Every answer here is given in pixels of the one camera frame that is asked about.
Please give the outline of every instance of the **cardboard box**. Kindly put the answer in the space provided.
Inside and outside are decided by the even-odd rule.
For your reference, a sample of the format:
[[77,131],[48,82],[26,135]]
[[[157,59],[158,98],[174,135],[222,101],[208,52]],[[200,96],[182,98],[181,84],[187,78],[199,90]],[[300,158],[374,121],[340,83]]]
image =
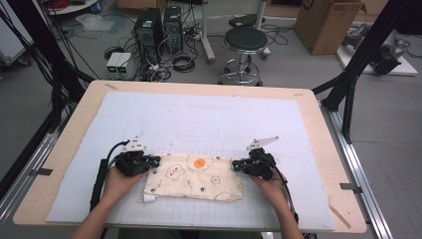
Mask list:
[[312,55],[335,54],[362,4],[360,0],[304,1],[296,34]]
[[138,14],[142,8],[159,8],[163,13],[168,0],[117,0],[118,10]]

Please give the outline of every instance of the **computer tower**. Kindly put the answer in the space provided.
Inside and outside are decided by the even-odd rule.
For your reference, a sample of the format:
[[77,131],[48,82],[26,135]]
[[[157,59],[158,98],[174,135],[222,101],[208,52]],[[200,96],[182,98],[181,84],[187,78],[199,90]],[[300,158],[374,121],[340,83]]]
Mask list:
[[164,34],[167,39],[167,52],[183,50],[182,10],[179,6],[167,6],[164,12]]
[[158,64],[164,50],[164,32],[161,14],[158,8],[141,9],[133,27],[136,43],[139,47],[141,58],[147,57],[151,64]]

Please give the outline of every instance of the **white paper sheet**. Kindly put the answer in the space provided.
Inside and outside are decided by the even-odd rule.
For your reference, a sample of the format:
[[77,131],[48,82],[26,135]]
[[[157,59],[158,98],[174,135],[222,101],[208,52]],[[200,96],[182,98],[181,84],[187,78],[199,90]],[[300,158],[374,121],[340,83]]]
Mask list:
[[[89,213],[100,160],[135,135],[146,153],[196,153],[247,157],[254,138],[278,136],[265,146],[289,180],[300,216],[310,231],[334,229],[317,166],[296,101],[112,92],[105,96],[66,172],[48,216],[50,222],[81,222]],[[107,222],[125,225],[258,228],[278,230],[273,208],[248,176],[244,197],[233,202],[191,198],[142,200],[145,179],[114,208]]]

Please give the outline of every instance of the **patterned cloth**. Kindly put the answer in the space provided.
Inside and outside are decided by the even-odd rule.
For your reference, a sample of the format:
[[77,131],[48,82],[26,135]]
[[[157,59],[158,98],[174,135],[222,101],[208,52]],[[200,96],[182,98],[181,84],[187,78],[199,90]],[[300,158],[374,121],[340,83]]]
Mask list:
[[144,193],[234,201],[243,196],[241,173],[232,170],[230,157],[191,154],[159,154],[159,167],[152,168]]

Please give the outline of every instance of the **hand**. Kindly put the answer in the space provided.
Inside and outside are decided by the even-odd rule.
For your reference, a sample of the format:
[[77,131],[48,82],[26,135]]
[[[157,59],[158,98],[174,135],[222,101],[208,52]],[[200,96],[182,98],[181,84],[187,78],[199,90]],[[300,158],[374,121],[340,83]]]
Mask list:
[[118,202],[146,173],[129,177],[119,172],[115,166],[111,167],[105,179],[105,193],[102,200]]
[[270,201],[273,207],[284,202],[287,204],[288,199],[285,188],[283,187],[282,182],[276,177],[273,177],[268,181],[256,176],[251,176],[251,179],[258,185],[261,192]]

